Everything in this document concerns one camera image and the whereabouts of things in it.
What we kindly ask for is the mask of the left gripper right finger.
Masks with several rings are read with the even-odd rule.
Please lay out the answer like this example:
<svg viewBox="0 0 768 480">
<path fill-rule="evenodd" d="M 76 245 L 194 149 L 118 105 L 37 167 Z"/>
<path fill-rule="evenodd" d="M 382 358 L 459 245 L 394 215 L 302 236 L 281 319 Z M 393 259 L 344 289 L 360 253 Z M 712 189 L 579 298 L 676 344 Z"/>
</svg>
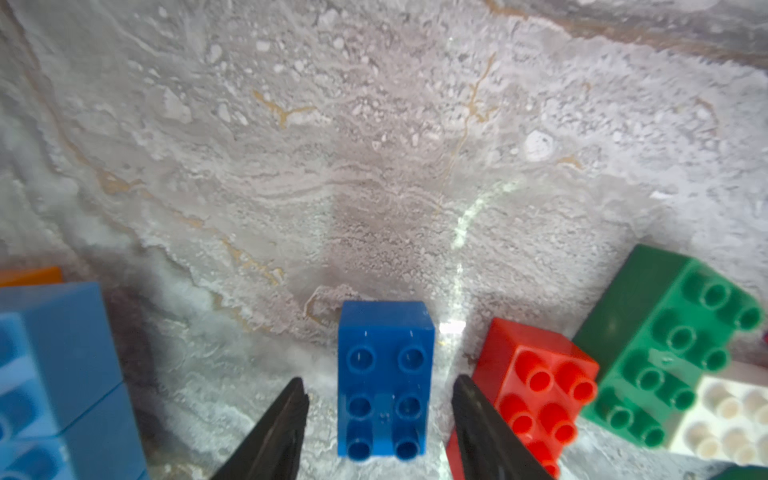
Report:
<svg viewBox="0 0 768 480">
<path fill-rule="evenodd" d="M 456 378 L 451 405 L 465 479 L 551 479 L 470 376 Z"/>
</svg>

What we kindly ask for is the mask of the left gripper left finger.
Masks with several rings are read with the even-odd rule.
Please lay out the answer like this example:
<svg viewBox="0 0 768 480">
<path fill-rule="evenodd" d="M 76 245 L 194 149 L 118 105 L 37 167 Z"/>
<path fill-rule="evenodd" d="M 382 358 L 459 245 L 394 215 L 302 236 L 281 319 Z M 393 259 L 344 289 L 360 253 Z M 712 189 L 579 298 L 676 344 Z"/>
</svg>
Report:
<svg viewBox="0 0 768 480">
<path fill-rule="evenodd" d="M 213 480 L 296 479 L 310 400 L 292 378 Z"/>
</svg>

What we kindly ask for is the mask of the dark blue brick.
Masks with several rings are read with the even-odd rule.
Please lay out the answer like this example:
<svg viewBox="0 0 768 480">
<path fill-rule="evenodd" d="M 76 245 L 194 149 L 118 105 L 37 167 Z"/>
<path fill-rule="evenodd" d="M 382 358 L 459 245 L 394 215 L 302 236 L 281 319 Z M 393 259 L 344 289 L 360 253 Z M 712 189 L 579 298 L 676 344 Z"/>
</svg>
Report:
<svg viewBox="0 0 768 480">
<path fill-rule="evenodd" d="M 420 301 L 343 303 L 337 452 L 409 461 L 426 452 L 435 325 Z"/>
</svg>

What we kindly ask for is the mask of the light blue brick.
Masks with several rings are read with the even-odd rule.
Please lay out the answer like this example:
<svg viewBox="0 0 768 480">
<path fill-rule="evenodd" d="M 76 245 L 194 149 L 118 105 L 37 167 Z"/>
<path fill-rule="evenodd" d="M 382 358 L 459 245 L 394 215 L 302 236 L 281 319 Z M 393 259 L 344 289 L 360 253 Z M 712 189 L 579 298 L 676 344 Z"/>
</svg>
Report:
<svg viewBox="0 0 768 480">
<path fill-rule="evenodd" d="M 1 445 L 3 479 L 148 477 L 133 408 L 120 384 L 62 432 Z"/>
<path fill-rule="evenodd" d="M 122 380 L 97 283 L 2 289 L 2 442 L 60 433 Z"/>
</svg>

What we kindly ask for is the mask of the white brick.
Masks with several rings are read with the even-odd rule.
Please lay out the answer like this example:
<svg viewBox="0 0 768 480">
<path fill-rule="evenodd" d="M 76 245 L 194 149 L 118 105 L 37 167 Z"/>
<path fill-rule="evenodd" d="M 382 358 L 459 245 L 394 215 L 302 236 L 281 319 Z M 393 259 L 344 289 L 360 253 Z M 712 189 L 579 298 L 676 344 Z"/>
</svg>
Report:
<svg viewBox="0 0 768 480">
<path fill-rule="evenodd" d="M 705 373 L 693 406 L 673 420 L 671 453 L 739 466 L 767 465 L 767 369 L 732 361 Z"/>
</svg>

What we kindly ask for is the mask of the orange brick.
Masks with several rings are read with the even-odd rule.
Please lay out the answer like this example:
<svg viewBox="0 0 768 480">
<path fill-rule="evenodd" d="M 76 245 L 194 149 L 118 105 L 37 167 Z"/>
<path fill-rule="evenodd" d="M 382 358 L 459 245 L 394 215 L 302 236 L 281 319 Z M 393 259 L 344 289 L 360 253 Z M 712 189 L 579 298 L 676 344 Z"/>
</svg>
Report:
<svg viewBox="0 0 768 480">
<path fill-rule="evenodd" d="M 63 283 L 63 275 L 59 267 L 36 269 L 2 270 L 0 287 L 34 286 Z"/>
</svg>

